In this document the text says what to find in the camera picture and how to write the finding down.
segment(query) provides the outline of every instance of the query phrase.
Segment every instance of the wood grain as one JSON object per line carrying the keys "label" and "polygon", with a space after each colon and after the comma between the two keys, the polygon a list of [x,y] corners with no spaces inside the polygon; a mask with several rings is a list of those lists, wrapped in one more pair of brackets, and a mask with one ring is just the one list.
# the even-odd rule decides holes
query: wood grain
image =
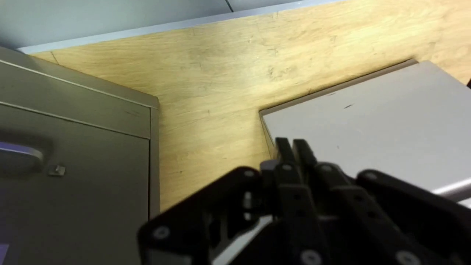
{"label": "wood grain", "polygon": [[344,0],[53,54],[159,97],[166,209],[238,165],[268,159],[259,109],[409,57],[468,81],[471,1]]}

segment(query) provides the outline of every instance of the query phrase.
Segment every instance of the drawer handle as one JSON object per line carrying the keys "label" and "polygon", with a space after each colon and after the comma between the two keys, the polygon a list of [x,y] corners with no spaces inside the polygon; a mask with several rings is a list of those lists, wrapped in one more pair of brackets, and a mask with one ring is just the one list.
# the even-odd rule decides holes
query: drawer handle
{"label": "drawer handle", "polygon": [[43,165],[44,153],[38,149],[16,143],[0,141],[0,169],[26,172]]}

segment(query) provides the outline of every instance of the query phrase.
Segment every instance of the wooden surface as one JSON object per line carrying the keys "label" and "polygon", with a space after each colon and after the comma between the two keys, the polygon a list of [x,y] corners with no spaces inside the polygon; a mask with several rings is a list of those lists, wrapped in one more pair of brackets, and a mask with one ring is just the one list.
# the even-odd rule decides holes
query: wooden surface
{"label": "wooden surface", "polygon": [[159,97],[166,209],[268,159],[262,107],[409,57],[468,81],[471,1],[344,0],[37,56]]}

